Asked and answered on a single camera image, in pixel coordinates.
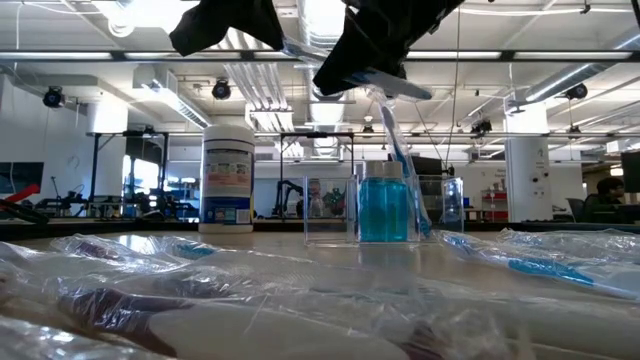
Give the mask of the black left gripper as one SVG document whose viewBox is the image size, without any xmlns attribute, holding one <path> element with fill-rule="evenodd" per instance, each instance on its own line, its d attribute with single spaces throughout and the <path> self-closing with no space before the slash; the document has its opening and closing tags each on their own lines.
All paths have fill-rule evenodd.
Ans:
<svg viewBox="0 0 640 360">
<path fill-rule="evenodd" d="M 284 49 L 284 32 L 272 0 L 200 0 L 169 34 L 175 51 L 188 56 L 220 43 L 239 30 L 274 50 Z"/>
</svg>

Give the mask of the clear acrylic organizer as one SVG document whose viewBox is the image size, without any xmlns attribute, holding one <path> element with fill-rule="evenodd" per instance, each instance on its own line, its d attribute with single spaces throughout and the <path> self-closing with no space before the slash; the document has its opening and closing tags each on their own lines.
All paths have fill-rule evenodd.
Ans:
<svg viewBox="0 0 640 360">
<path fill-rule="evenodd" d="M 414 228 L 414 216 L 408 199 L 408 240 L 361 242 L 359 226 L 359 176 L 345 179 L 305 181 L 303 203 L 304 241 L 306 245 L 342 247 L 355 245 L 400 245 L 434 242 L 440 230 L 462 232 L 465 227 L 463 181 L 451 176 L 418 176 L 427 215 L 432 223 L 426 241 L 420 241 Z"/>
</svg>

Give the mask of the silver ventilation duct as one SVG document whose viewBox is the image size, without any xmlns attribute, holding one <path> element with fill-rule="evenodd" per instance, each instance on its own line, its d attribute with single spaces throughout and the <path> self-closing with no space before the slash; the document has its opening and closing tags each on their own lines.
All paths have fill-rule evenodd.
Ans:
<svg viewBox="0 0 640 360">
<path fill-rule="evenodd" d="M 605 48 L 608 50 L 640 50 L 640 30 L 637 28 L 628 30 L 615 40 L 607 43 Z M 613 66 L 615 66 L 615 63 L 572 64 L 529 88 L 524 93 L 521 101 L 523 104 L 544 101 Z"/>
<path fill-rule="evenodd" d="M 343 32 L 345 4 L 341 0 L 296 0 L 301 41 L 330 51 Z M 306 70 L 308 105 L 306 125 L 317 132 L 353 132 L 345 108 L 355 105 L 352 90 L 324 96 L 315 86 L 316 69 Z"/>
</svg>

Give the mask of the blue mouthwash bottle white cap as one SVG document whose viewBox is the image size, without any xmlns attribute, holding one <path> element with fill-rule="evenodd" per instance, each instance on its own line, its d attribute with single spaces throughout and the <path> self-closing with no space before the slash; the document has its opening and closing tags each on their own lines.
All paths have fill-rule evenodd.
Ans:
<svg viewBox="0 0 640 360">
<path fill-rule="evenodd" d="M 397 161 L 384 164 L 386 192 L 386 241 L 408 240 L 407 186 L 403 181 L 403 166 Z"/>
<path fill-rule="evenodd" d="M 361 242 L 385 239 L 384 205 L 386 202 L 383 161 L 368 161 L 359 189 L 359 226 Z"/>
</svg>

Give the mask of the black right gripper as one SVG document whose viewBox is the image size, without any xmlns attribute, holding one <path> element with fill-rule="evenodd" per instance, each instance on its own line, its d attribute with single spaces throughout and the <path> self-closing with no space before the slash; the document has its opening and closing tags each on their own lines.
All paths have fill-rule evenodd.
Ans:
<svg viewBox="0 0 640 360">
<path fill-rule="evenodd" d="M 398 74 L 409 48 L 465 0 L 344 0 L 344 31 L 313 78 L 322 95 L 356 87 L 350 78 L 372 68 Z"/>
</svg>

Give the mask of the white rectangular air duct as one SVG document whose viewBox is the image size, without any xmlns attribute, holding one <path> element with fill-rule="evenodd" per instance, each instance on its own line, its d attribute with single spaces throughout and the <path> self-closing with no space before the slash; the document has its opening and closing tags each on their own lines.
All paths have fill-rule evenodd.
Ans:
<svg viewBox="0 0 640 360">
<path fill-rule="evenodd" d="M 210 118 L 179 93 L 177 77 L 170 70 L 163 71 L 149 64 L 139 65 L 133 73 L 133 85 L 143 89 L 148 100 L 169 107 L 197 128 L 204 129 L 211 125 Z"/>
</svg>

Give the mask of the dark wall screen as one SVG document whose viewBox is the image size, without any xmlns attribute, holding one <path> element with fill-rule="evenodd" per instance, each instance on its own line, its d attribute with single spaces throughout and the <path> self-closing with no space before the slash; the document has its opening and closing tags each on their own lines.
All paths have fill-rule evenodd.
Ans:
<svg viewBox="0 0 640 360">
<path fill-rule="evenodd" d="M 41 186 L 42 162 L 0 162 L 0 194 L 18 193 L 31 185 Z"/>
</svg>

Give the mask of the white building column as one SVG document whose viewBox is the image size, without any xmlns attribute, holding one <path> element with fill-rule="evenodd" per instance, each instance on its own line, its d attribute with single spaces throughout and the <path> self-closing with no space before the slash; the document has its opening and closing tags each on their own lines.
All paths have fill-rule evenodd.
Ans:
<svg viewBox="0 0 640 360">
<path fill-rule="evenodd" d="M 545 110 L 520 110 L 505 119 L 509 221 L 551 220 L 549 132 Z"/>
<path fill-rule="evenodd" d="M 127 129 L 128 107 L 119 101 L 103 100 L 88 107 L 89 132 L 123 132 Z M 99 152 L 95 201 L 121 194 L 126 138 L 116 137 Z"/>
</svg>

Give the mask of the red shelf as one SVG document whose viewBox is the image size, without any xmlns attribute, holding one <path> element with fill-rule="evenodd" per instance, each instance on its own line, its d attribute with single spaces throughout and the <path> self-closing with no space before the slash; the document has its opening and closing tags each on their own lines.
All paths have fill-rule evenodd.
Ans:
<svg viewBox="0 0 640 360">
<path fill-rule="evenodd" d="M 507 193 L 497 190 L 481 192 L 482 220 L 490 223 L 507 222 L 509 219 Z"/>
</svg>

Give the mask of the person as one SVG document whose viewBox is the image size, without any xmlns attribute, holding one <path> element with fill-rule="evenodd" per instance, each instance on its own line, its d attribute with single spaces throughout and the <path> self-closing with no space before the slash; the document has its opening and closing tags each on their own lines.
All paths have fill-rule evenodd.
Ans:
<svg viewBox="0 0 640 360">
<path fill-rule="evenodd" d="M 597 192 L 585 199 L 583 221 L 587 223 L 624 224 L 625 216 L 618 211 L 624 196 L 624 182 L 619 178 L 608 177 L 600 180 Z"/>
</svg>

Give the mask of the black background frame rig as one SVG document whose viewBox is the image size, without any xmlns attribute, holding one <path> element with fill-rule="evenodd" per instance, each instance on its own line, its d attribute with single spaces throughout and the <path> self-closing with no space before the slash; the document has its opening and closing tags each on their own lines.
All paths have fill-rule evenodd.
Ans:
<svg viewBox="0 0 640 360">
<path fill-rule="evenodd" d="M 99 209 L 102 205 L 108 206 L 108 203 L 99 204 L 95 201 L 99 152 L 104 146 L 106 146 L 110 141 L 112 141 L 116 137 L 144 139 L 144 138 L 153 138 L 153 137 L 161 136 L 164 142 L 163 142 L 163 150 L 162 150 L 162 162 L 160 166 L 160 170 L 161 170 L 160 182 L 161 183 L 164 182 L 166 178 L 166 166 L 168 163 L 168 146 L 169 146 L 169 140 L 170 140 L 169 132 L 166 132 L 166 131 L 158 132 L 158 131 L 151 131 L 151 130 L 141 130 L 141 131 L 126 130 L 123 132 L 112 132 L 112 133 L 87 132 L 86 135 L 93 138 L 90 191 L 84 207 L 85 214 L 87 217 L 94 218 L 96 215 L 97 209 Z"/>
</svg>

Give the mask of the white wipes canister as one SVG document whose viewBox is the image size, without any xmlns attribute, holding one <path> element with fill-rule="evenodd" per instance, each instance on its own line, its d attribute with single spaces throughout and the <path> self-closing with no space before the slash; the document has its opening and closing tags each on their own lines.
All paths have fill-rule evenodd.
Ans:
<svg viewBox="0 0 640 360">
<path fill-rule="evenodd" d="M 250 233 L 254 220 L 254 132 L 231 124 L 203 130 L 198 230 Z"/>
</svg>

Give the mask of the black computer monitor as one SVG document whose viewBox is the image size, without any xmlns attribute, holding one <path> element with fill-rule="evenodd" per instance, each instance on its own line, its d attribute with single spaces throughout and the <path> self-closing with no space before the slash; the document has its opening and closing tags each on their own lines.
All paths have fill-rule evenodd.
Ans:
<svg viewBox="0 0 640 360">
<path fill-rule="evenodd" d="M 443 174 L 443 162 L 440 159 L 412 156 L 411 160 L 417 175 L 440 176 Z"/>
<path fill-rule="evenodd" d="M 640 151 L 621 154 L 621 168 L 626 193 L 640 193 Z"/>
</svg>

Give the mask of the red bar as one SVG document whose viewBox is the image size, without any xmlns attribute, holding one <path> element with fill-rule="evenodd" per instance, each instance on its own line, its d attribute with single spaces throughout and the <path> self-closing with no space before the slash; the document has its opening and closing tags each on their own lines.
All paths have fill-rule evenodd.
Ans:
<svg viewBox="0 0 640 360">
<path fill-rule="evenodd" d="M 6 204 L 16 204 L 22 200 L 27 199 L 29 196 L 40 192 L 40 186 L 36 184 L 29 185 L 21 191 L 10 195 L 5 199 L 0 199 L 0 209 L 4 208 Z"/>
</svg>

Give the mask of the orange white toothbrush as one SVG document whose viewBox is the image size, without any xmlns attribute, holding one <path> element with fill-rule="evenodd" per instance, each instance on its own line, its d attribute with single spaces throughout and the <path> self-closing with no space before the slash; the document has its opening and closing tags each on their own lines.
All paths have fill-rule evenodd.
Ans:
<svg viewBox="0 0 640 360">
<path fill-rule="evenodd" d="M 112 334 L 184 360 L 444 360 L 425 332 L 400 340 L 228 302 L 127 294 L 110 288 L 54 296 L 0 280 L 0 305 L 35 303 L 76 329 Z"/>
</svg>

